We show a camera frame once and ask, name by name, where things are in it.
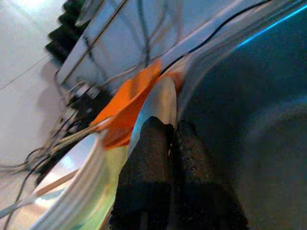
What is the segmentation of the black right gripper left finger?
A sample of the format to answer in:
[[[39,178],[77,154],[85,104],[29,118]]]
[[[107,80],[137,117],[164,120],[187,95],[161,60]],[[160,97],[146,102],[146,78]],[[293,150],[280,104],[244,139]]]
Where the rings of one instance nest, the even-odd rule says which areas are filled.
[[[155,116],[142,125],[140,139],[119,174],[111,230],[165,230],[171,185],[168,152],[174,128]]]

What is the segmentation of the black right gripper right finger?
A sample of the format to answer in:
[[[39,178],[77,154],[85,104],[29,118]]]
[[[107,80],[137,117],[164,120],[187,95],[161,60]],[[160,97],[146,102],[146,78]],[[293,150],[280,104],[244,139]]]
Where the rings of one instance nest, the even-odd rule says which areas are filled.
[[[177,123],[172,147],[180,230],[247,230],[248,220],[233,188],[186,120]]]

